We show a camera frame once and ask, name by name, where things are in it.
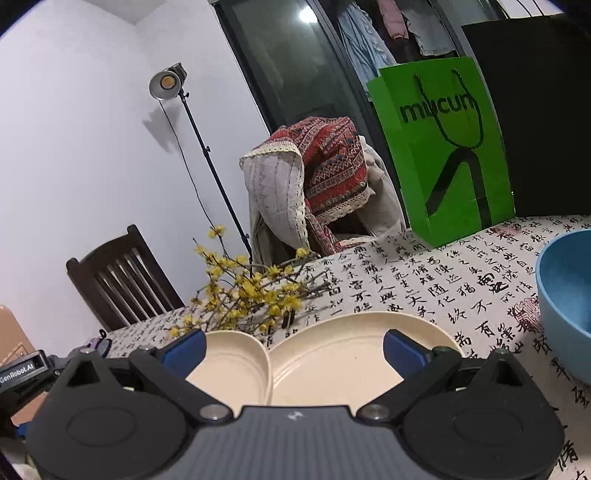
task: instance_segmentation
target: dark wooden chair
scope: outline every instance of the dark wooden chair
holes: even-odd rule
[[[135,225],[86,255],[71,258],[72,283],[107,330],[182,307],[183,302]]]

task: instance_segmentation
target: light stand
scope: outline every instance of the light stand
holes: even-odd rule
[[[232,220],[234,220],[234,224],[240,233],[240,237],[242,238],[242,243],[246,247],[246,251],[248,251],[248,255],[250,257],[250,263],[252,263],[252,250],[251,246],[248,243],[248,235],[244,233],[240,222],[238,221],[238,217],[236,216],[236,212],[234,212],[234,208],[230,203],[230,199],[226,195],[226,190],[224,189],[222,182],[217,176],[217,171],[213,166],[212,159],[209,156],[210,148],[206,147],[203,143],[203,139],[199,134],[199,130],[197,129],[197,125],[195,124],[195,120],[193,119],[193,115],[191,114],[191,110],[189,109],[189,105],[187,104],[187,98],[189,98],[189,93],[185,93],[183,90],[183,83],[187,78],[187,72],[182,67],[180,63],[177,63],[170,67],[169,69],[163,70],[157,73],[152,80],[150,81],[150,94],[158,100],[170,100],[177,95],[180,97],[181,102],[187,112],[187,116],[189,117],[189,121],[191,122],[191,126],[193,127],[193,131],[197,136],[197,140],[199,140],[199,145],[201,145],[201,149],[203,151],[203,156],[207,161],[207,165],[209,165],[209,169],[212,171],[213,178],[216,180],[217,188],[220,190],[222,194],[223,200],[226,203],[226,207],[232,216]]]

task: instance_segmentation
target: dining table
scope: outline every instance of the dining table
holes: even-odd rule
[[[259,333],[268,349],[310,325],[353,312],[403,312],[434,323],[466,357],[511,351],[532,376],[564,428],[555,480],[591,478],[591,386],[565,369],[540,323],[535,264],[561,233],[591,228],[589,216],[518,217],[438,248],[412,231],[385,235],[306,264],[303,274],[330,284],[306,300],[290,325]],[[168,312],[110,332],[109,356],[140,345],[162,347],[169,329],[200,307]]]

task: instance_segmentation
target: bag handle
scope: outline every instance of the bag handle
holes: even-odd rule
[[[437,114],[439,113],[437,111],[437,108],[432,108],[431,107],[431,103],[429,101],[429,99],[427,98],[427,94],[425,93],[425,90],[423,88],[423,83],[421,82],[421,77],[418,74],[414,74],[414,79],[417,82],[417,86],[418,86],[418,91],[421,92],[421,95],[423,96],[424,100],[427,102],[427,107],[429,108],[429,110],[431,110],[431,113],[433,114],[433,118],[435,119],[435,122],[437,123],[437,126],[439,128],[439,131],[441,132],[443,138],[451,143],[452,145],[454,145],[457,148],[469,148],[470,150],[474,150],[475,148],[478,148],[482,145],[482,142],[484,141],[484,128],[482,126],[482,114],[480,113],[480,107],[478,107],[478,102],[476,101],[476,99],[470,94],[470,92],[468,91],[468,88],[466,87],[466,84],[464,83],[464,81],[462,80],[462,76],[460,75],[460,72],[458,72],[456,69],[452,69],[452,72],[456,75],[457,79],[460,81],[460,85],[462,85],[462,88],[464,89],[464,91],[466,92],[466,94],[468,95],[469,99],[474,102],[474,106],[476,108],[476,113],[478,115],[478,128],[480,130],[480,139],[478,141],[478,143],[476,145],[473,146],[468,146],[468,145],[462,145],[459,143],[454,142],[451,138],[449,138],[447,136],[447,134],[445,133],[445,130],[443,129],[443,125],[441,124],[441,121],[439,120],[439,117],[437,116]]]

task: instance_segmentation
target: mucun logo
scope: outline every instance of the mucun logo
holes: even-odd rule
[[[459,112],[462,108],[468,110],[468,105],[471,108],[474,108],[474,100],[466,93],[464,95],[456,95],[454,99],[451,97],[440,98],[437,101],[431,100],[429,103],[430,105],[428,105],[427,102],[423,102],[422,104],[414,103],[412,105],[404,105],[400,107],[400,114],[402,115],[404,123],[407,124],[409,121],[408,114],[410,114],[413,121],[416,121],[419,116],[421,119],[424,119],[426,116],[437,114],[437,111],[441,113]]]

